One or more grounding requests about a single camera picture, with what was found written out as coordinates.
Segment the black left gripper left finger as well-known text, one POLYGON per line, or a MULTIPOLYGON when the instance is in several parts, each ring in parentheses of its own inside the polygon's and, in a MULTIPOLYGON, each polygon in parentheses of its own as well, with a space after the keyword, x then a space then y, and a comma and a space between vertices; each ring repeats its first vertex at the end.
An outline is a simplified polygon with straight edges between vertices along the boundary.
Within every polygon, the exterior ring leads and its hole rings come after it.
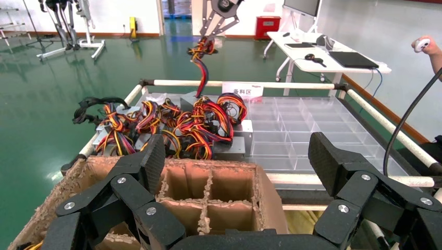
POLYGON ((121 157, 104 180, 57 207, 55 246, 94 247, 122 222, 143 247, 183 240, 185 227, 155 198, 164 165, 163 137, 155 134, 143 151, 121 157))

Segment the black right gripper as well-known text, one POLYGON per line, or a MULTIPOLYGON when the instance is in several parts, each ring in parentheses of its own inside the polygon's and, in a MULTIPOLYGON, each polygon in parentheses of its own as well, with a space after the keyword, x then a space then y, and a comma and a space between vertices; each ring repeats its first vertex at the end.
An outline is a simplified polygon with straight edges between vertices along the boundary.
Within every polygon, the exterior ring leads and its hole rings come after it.
POLYGON ((209 40, 213 40, 216 36, 238 24, 237 10, 241 3, 242 0, 203 0, 201 37, 205 36, 209 40), (214 23, 215 15, 221 17, 216 23, 214 23))

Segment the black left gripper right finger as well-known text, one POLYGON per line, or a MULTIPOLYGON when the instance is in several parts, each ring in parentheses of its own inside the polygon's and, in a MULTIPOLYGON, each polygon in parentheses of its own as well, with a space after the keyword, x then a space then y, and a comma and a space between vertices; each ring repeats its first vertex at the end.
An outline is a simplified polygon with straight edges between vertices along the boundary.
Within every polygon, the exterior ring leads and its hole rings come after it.
POLYGON ((314 234, 346 248, 361 222, 393 233, 400 248, 441 248, 441 203, 381 174, 361 154, 336 148, 321 132, 311 134, 310 164, 333 198, 314 234))

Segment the person hand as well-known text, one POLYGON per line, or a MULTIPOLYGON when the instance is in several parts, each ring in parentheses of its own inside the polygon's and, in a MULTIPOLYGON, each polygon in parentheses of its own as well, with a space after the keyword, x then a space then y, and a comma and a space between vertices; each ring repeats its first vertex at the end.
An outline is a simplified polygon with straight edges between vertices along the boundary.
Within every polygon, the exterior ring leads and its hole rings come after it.
POLYGON ((423 52, 427 55, 436 55, 441 51, 435 40, 428 35, 417 38, 411 43, 411 47, 416 53, 423 52))

